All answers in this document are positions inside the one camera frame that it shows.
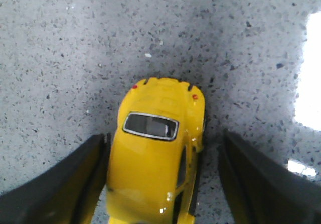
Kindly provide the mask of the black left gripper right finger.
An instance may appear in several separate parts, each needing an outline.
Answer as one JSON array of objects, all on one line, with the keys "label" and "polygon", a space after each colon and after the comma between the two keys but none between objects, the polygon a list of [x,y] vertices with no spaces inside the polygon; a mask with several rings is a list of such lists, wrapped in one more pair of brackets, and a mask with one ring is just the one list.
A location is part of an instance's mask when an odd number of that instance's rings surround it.
[{"label": "black left gripper right finger", "polygon": [[218,170],[235,223],[320,223],[320,186],[224,130]]}]

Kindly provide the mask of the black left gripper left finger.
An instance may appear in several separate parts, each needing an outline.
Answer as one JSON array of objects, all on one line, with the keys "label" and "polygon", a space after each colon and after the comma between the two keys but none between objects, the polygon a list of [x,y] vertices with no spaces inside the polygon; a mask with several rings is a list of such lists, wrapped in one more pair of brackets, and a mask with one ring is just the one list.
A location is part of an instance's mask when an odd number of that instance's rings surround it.
[{"label": "black left gripper left finger", "polygon": [[92,135],[35,179],[1,196],[1,223],[91,223],[106,183],[111,134]]}]

